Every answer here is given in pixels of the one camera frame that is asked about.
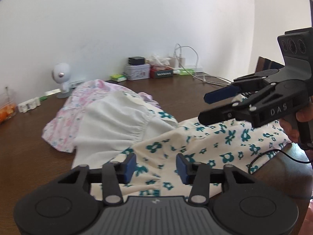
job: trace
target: black cable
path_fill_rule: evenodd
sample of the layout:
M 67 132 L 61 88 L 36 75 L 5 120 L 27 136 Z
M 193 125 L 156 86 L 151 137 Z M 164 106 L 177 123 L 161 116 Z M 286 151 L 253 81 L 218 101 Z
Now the black cable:
M 271 152 L 274 152 L 274 151 L 278 151 L 278 152 L 281 152 L 283 153 L 285 156 L 287 156 L 289 159 L 297 162 L 297 163 L 300 163 L 300 164 L 310 164 L 310 163 L 313 163 L 313 161 L 300 161 L 300 160 L 297 160 L 297 159 L 294 159 L 293 157 L 291 157 L 290 155 L 288 155 L 287 153 L 285 153 L 284 151 L 280 150 L 280 149 L 273 149 L 273 150 L 268 150 L 268 151 L 265 151 L 264 153 L 261 153 L 260 155 L 258 155 L 256 158 L 254 158 L 252 160 L 252 162 L 249 164 L 248 166 L 248 173 L 249 174 L 252 174 L 251 172 L 251 167 L 252 165 L 256 162 L 256 160 L 258 160 L 260 157 L 262 157 L 263 155 L 266 155 L 268 153 L 271 153 Z M 313 197 L 303 197 L 303 196 L 295 196 L 295 195 L 289 195 L 289 197 L 293 198 L 293 199 L 298 199 L 298 200 L 313 200 Z

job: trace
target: brown table surface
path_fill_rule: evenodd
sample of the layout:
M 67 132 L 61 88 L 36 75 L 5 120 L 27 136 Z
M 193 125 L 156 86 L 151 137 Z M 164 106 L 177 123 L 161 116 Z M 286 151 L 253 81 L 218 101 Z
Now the brown table surface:
M 198 116 L 208 107 L 203 101 L 204 94 L 217 88 L 190 76 L 127 81 L 122 85 L 151 94 L 178 121 Z M 19 234 L 12 216 L 18 199 L 71 168 L 74 153 L 58 152 L 41 139 L 43 127 L 55 117 L 64 102 L 64 99 L 50 96 L 40 107 L 18 113 L 0 125 L 0 234 Z M 297 159 L 307 160 L 305 153 L 295 145 L 285 150 Z M 255 176 L 286 194 L 309 197 L 312 193 L 311 165 L 293 162 L 281 153 Z M 309 204 L 309 200 L 295 201 L 299 219 L 293 235 L 298 234 Z

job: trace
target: camera lens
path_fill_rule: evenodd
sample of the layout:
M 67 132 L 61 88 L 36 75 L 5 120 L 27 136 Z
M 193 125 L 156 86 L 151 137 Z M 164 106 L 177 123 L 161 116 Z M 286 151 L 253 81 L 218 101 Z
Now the camera lens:
M 297 46 L 295 45 L 295 42 L 292 39 L 288 39 L 288 44 L 289 44 L 289 48 L 291 50 L 291 52 L 293 54 L 297 53 Z
M 281 45 L 283 46 L 284 51 L 287 51 L 287 44 L 284 41 L 281 41 Z
M 304 54 L 306 52 L 306 46 L 304 45 L 302 40 L 298 40 L 298 46 L 299 46 L 301 53 Z

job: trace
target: human hand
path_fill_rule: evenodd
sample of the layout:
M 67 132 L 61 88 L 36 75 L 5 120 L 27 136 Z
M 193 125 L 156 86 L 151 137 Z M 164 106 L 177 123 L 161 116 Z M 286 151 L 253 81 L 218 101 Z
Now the human hand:
M 308 122 L 312 120 L 313 119 L 313 103 L 310 102 L 303 109 L 299 110 L 295 116 L 299 122 Z M 298 143 L 299 132 L 295 129 L 292 129 L 291 124 L 289 124 L 283 118 L 279 120 L 279 124 L 284 129 L 284 132 L 287 134 L 288 138 L 292 142 Z

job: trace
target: white cable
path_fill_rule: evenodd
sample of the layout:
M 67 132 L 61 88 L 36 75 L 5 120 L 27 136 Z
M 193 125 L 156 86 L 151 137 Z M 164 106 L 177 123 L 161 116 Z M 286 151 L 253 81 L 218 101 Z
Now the white cable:
M 175 48 L 174 48 L 174 57 L 175 57 L 175 59 L 178 61 L 179 66 L 182 67 L 189 75 L 193 76 L 194 78 L 196 78 L 196 79 L 198 79 L 198 80 L 201 80 L 201 81 L 203 81 L 203 82 L 205 82 L 205 83 L 212 84 L 212 85 L 227 86 L 227 85 L 229 85 L 229 84 L 222 83 L 222 82 L 207 81 L 207 80 L 205 79 L 206 76 L 213 77 L 213 78 L 217 78 L 217 79 L 221 79 L 221 80 L 224 80 L 224 81 L 226 81 L 226 82 L 231 83 L 231 81 L 229 81 L 229 80 L 227 80 L 227 79 L 225 79 L 225 78 L 221 78 L 221 77 L 217 77 L 217 76 L 212 76 L 212 75 L 209 75 L 209 74 L 207 74 L 207 73 L 204 73 L 203 75 L 201 75 L 201 76 L 203 76 L 203 79 L 200 78 L 200 77 L 198 77 L 198 76 L 195 76 L 195 75 L 191 74 L 189 71 L 187 71 L 187 70 L 183 67 L 183 65 L 182 65 L 181 62 L 180 62 L 181 60 L 177 57 L 176 51 L 177 51 L 178 49 L 180 49 L 180 55 L 179 55 L 179 57 L 182 57 L 182 48 L 191 48 L 191 49 L 196 53 L 197 60 L 196 60 L 196 64 L 195 64 L 195 70 L 197 70 L 197 67 L 198 67 L 199 55 L 198 55 L 198 53 L 197 53 L 192 47 L 190 47 L 190 46 L 181 46 L 181 45 L 179 45 L 178 43 L 175 45 Z

